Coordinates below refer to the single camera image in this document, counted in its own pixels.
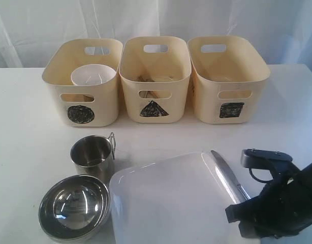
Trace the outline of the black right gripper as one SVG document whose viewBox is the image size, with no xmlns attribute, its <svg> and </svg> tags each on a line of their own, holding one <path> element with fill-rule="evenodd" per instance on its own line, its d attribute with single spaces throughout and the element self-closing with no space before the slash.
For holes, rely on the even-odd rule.
<svg viewBox="0 0 312 244">
<path fill-rule="evenodd" d="M 244 168 L 271 169 L 275 163 L 292 162 L 284 152 L 244 149 Z M 259 196 L 225 209 L 229 223 L 238 222 L 244 238 L 295 236 L 312 224 L 312 167 L 293 176 L 292 182 L 265 186 Z"/>
</svg>

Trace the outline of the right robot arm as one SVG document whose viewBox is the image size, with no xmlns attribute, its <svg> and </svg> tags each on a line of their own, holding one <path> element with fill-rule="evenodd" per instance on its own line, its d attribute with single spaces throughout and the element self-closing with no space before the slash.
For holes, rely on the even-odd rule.
<svg viewBox="0 0 312 244">
<path fill-rule="evenodd" d="M 268 170 L 272 180 L 265 180 L 258 196 L 229 205 L 229 223 L 238 222 L 244 238 L 298 235 L 312 224 L 312 163 L 300 170 L 290 155 L 282 152 L 244 149 L 241 164 L 249 170 Z"/>
</svg>

